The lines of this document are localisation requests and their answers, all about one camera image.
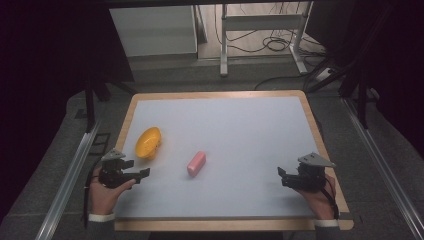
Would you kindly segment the white power strip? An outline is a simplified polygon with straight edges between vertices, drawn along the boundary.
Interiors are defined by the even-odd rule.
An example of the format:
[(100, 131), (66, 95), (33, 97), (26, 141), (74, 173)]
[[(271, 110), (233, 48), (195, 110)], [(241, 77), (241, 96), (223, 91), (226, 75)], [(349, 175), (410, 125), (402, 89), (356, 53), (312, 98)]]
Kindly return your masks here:
[(321, 81), (327, 79), (328, 77), (330, 77), (334, 73), (335, 73), (335, 70), (333, 68), (325, 68), (315, 77), (315, 79), (318, 82), (321, 82)]

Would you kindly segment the pink soap bar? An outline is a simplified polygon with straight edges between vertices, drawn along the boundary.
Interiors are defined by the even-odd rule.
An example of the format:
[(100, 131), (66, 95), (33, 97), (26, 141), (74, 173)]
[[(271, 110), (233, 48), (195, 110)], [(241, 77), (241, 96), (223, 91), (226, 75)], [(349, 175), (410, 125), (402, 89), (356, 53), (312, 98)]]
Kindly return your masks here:
[(187, 172), (191, 177), (195, 177), (206, 163), (206, 154), (199, 151), (187, 165)]

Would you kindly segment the person's right hand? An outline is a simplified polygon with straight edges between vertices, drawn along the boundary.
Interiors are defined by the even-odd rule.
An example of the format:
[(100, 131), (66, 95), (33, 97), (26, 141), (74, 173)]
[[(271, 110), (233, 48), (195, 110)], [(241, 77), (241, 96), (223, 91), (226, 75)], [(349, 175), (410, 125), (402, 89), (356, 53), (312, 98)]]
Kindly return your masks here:
[[(326, 176), (325, 192), (331, 197), (332, 200), (336, 197), (335, 179), (329, 175)], [(315, 218), (318, 220), (331, 220), (334, 219), (335, 208), (330, 203), (327, 196), (321, 191), (316, 193), (305, 192), (298, 190), (298, 193), (306, 200), (309, 208), (314, 213)]]

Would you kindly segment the white metal desk frame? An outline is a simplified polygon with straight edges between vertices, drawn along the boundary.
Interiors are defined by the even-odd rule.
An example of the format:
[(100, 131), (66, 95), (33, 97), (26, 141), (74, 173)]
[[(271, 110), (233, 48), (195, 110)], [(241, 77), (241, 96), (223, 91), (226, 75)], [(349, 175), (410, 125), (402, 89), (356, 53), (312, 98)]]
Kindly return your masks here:
[(289, 45), (289, 50), (295, 61), (300, 74), (306, 74), (307, 68), (300, 57), (299, 47), (303, 33), (309, 18), (312, 1), (300, 14), (271, 14), (271, 15), (228, 15), (227, 5), (222, 5), (221, 11), (221, 54), (220, 54), (220, 75), (228, 75), (227, 56), (227, 33), (234, 31), (250, 30), (294, 30), (294, 41)]

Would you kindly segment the person's left hand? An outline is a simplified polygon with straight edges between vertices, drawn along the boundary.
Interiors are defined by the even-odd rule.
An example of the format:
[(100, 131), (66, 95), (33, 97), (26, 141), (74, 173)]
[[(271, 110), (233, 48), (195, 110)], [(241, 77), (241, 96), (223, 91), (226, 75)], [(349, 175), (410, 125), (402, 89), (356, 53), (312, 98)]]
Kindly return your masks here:
[(97, 167), (92, 174), (90, 182), (89, 195), (91, 198), (91, 213), (96, 215), (110, 215), (113, 213), (113, 209), (120, 197), (120, 195), (132, 188), (136, 183), (134, 179), (131, 179), (117, 188), (110, 189), (103, 186), (99, 182), (100, 168)]

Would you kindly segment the yellow mango-shaped object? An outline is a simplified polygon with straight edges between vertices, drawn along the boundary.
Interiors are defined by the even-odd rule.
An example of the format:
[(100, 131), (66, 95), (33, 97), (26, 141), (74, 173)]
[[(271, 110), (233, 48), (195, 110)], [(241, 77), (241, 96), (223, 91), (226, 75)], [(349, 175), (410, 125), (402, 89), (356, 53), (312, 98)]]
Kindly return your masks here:
[(135, 145), (136, 156), (142, 159), (154, 160), (161, 145), (162, 135), (158, 127), (145, 130)]

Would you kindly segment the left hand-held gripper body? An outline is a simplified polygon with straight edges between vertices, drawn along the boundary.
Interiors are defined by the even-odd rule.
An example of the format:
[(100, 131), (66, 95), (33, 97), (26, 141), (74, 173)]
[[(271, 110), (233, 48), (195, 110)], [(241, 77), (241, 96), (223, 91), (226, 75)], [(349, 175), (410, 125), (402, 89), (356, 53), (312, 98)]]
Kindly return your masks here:
[(129, 181), (126, 178), (127, 173), (124, 173), (124, 170), (129, 168), (121, 168), (124, 157), (125, 154), (113, 148), (100, 159), (101, 170), (98, 178), (102, 185), (114, 189)]

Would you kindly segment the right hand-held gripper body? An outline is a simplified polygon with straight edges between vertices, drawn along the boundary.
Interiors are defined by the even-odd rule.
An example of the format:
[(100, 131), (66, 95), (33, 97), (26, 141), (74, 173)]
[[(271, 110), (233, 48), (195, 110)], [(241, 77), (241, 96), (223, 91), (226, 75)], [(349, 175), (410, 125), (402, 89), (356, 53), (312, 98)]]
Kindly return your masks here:
[(299, 166), (297, 168), (300, 177), (299, 189), (307, 192), (317, 192), (325, 187), (326, 168), (335, 168), (336, 164), (323, 158), (319, 154), (312, 152), (299, 157)]

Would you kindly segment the white cabinet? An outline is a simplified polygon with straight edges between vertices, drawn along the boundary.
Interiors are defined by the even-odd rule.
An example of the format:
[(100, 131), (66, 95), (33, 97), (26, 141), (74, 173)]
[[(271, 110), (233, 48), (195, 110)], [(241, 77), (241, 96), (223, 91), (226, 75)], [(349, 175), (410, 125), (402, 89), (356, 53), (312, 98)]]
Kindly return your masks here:
[(127, 57), (197, 52), (192, 6), (109, 10)]

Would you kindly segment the black metal stand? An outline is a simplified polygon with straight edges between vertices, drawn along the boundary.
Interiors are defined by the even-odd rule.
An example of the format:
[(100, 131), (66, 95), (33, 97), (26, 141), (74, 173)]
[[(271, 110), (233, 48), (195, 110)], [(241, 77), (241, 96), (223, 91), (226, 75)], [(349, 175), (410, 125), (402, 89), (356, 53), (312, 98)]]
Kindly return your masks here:
[(358, 100), (357, 100), (357, 117), (364, 129), (367, 129), (366, 121), (366, 104), (367, 104), (367, 86), (364, 76), (361, 76), (358, 83)]
[(85, 82), (85, 102), (86, 102), (86, 115), (87, 115), (87, 126), (86, 126), (85, 132), (90, 133), (93, 130), (94, 125), (96, 123), (93, 89), (92, 89), (90, 80), (87, 80)]

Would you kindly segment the aluminium rail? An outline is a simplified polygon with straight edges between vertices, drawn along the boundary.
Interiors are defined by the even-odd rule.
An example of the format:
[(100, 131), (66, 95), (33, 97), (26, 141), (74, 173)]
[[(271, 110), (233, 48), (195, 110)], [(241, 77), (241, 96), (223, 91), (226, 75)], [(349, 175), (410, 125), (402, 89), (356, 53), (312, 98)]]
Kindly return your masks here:
[(96, 121), (91, 130), (83, 135), (35, 240), (52, 240), (100, 124), (100, 120)]
[(377, 146), (374, 138), (368, 129), (366, 129), (357, 117), (357, 110), (349, 99), (341, 99), (346, 107), (349, 117), (355, 126), (358, 135), (362, 139), (371, 159), (373, 160), (383, 182), (389, 190), (394, 202), (396, 203), (402, 217), (412, 232), (415, 240), (424, 240), (424, 221), (418, 213), (412, 200), (406, 194), (393, 171), (390, 169), (386, 158)]

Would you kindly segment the dark curtain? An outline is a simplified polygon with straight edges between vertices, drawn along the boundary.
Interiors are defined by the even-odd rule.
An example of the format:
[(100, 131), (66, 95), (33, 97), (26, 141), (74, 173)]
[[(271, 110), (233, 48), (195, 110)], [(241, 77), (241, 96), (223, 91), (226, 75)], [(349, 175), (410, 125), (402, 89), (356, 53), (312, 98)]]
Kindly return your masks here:
[(73, 95), (132, 80), (105, 0), (0, 0), (0, 221), (44, 157)]
[(424, 0), (316, 0), (306, 33), (347, 70), (339, 93), (377, 108), (424, 157)]

